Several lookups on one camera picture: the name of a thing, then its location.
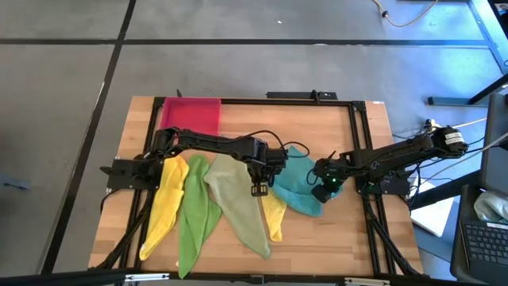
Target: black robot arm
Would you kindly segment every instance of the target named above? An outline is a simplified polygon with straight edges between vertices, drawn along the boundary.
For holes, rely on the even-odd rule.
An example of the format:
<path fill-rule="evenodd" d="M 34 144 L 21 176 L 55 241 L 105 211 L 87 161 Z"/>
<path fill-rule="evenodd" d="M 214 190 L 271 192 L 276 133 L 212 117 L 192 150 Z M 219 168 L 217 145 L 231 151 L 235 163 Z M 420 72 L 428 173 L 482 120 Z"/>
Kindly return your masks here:
<path fill-rule="evenodd" d="M 322 203 L 349 177 L 365 176 L 374 187 L 367 194 L 405 195 L 409 190 L 405 168 L 425 160 L 437 158 L 460 158 L 468 150 L 459 130 L 451 127 L 438 128 L 432 132 L 388 145 L 379 149 L 359 149 L 341 153 L 338 159 L 320 159 L 311 172 L 321 178 L 322 184 L 314 187 L 313 195 Z"/>
<path fill-rule="evenodd" d="M 101 167 L 101 170 L 110 176 L 111 189 L 153 189 L 159 185 L 162 175 L 162 164 L 158 163 L 188 149 L 230 155 L 246 163 L 253 196 L 267 195 L 266 184 L 272 187 L 275 175 L 286 167 L 287 152 L 283 146 L 272 149 L 266 141 L 249 135 L 226 138 L 173 127 L 156 131 L 153 144 L 144 156 L 135 160 L 115 159 L 112 167 Z"/>
<path fill-rule="evenodd" d="M 267 195 L 264 183 L 272 187 L 275 175 L 286 167 L 287 153 L 282 146 L 271 149 L 267 142 L 252 136 L 231 139 L 176 128 L 156 132 L 152 151 L 157 156 L 174 157 L 188 149 L 230 155 L 233 159 L 246 163 L 252 179 L 253 196 Z"/>

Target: green cloth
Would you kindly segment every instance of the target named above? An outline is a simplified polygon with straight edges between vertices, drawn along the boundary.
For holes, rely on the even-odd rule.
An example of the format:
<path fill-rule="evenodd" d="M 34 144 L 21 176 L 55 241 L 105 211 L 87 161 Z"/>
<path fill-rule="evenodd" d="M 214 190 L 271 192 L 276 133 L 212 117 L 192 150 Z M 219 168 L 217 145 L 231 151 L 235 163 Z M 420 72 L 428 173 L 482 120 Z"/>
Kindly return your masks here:
<path fill-rule="evenodd" d="M 258 199 L 251 196 L 247 165 L 218 154 L 204 178 L 238 239 L 262 258 L 270 257 Z"/>
<path fill-rule="evenodd" d="M 203 181 L 209 168 L 206 158 L 194 155 L 188 164 L 189 174 L 183 187 L 179 221 L 180 278 L 184 278 L 192 270 L 203 243 L 221 218 L 221 208 L 209 198 L 208 188 Z"/>

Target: concrete floor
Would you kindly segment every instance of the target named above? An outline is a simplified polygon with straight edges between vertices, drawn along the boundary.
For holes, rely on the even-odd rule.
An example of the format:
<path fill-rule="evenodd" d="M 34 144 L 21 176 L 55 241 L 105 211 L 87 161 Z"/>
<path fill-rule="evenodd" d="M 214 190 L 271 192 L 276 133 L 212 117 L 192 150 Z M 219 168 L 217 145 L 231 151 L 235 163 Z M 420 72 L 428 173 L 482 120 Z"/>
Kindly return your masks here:
<path fill-rule="evenodd" d="M 127 4 L 3 0 L 0 37 L 116 37 Z M 404 22 L 429 3 L 383 4 Z M 439 3 L 418 23 L 396 29 L 379 18 L 369 0 L 144 0 L 137 3 L 127 37 L 482 39 L 464 3 Z M 37 270 L 111 52 L 110 46 L 0 45 L 0 173 L 32 184 L 30 191 L 0 187 L 0 276 Z M 427 118 L 454 125 L 485 117 L 483 108 L 431 107 L 425 99 L 470 97 L 501 75 L 487 48 L 124 47 L 56 271 L 87 266 L 105 194 L 106 177 L 98 167 L 113 159 L 134 95 L 174 96 L 177 88 L 184 96 L 258 98 L 266 91 L 335 91 L 340 99 L 386 102 L 397 133 L 418 128 Z M 484 124 L 463 132 L 466 141 L 475 141 L 483 136 Z M 424 169 L 422 176 L 446 164 L 451 163 Z M 476 158 L 440 177 L 462 176 L 478 167 Z M 427 273 L 449 278 L 428 266 L 438 258 L 422 257 Z"/>

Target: wooden tabletop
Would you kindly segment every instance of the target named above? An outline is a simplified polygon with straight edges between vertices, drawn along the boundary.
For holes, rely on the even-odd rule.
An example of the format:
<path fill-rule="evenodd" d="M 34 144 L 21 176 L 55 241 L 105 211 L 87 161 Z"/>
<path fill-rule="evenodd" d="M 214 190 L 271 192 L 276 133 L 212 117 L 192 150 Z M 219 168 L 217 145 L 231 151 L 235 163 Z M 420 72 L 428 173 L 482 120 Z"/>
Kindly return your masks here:
<path fill-rule="evenodd" d="M 153 97 L 133 97 L 118 148 L 119 157 L 133 158 L 142 153 L 152 103 Z M 366 102 L 366 105 L 374 148 L 393 143 L 384 103 Z M 359 130 L 362 130 L 359 114 L 357 118 Z M 307 145 L 313 160 L 327 157 L 334 150 L 342 153 L 354 149 L 346 107 L 222 105 L 221 134 L 237 137 L 260 129 L 277 133 L 282 141 L 300 141 Z M 269 135 L 259 134 L 259 137 L 270 146 L 277 144 Z M 186 151 L 182 156 L 188 159 L 195 153 L 197 151 Z M 210 163 L 215 157 L 212 153 L 203 154 Z M 102 262 L 124 234 L 132 197 L 133 191 L 125 190 L 106 200 L 90 255 L 90 267 Z M 395 196 L 385 195 L 383 198 L 392 240 L 404 258 L 421 272 L 406 204 Z M 265 261 L 241 244 L 222 216 L 202 247 L 192 272 L 338 276 L 372 274 L 364 210 L 353 179 L 346 181 L 340 196 L 324 205 L 324 214 L 319 218 L 311 218 L 288 208 L 282 232 L 283 241 L 270 242 L 271 257 Z M 383 244 L 377 239 L 381 268 L 386 272 Z M 134 253 L 137 236 L 134 242 L 128 266 L 133 265 L 134 256 L 138 255 Z M 178 271 L 177 260 L 178 226 L 175 226 L 149 259 L 143 262 L 142 269 Z"/>

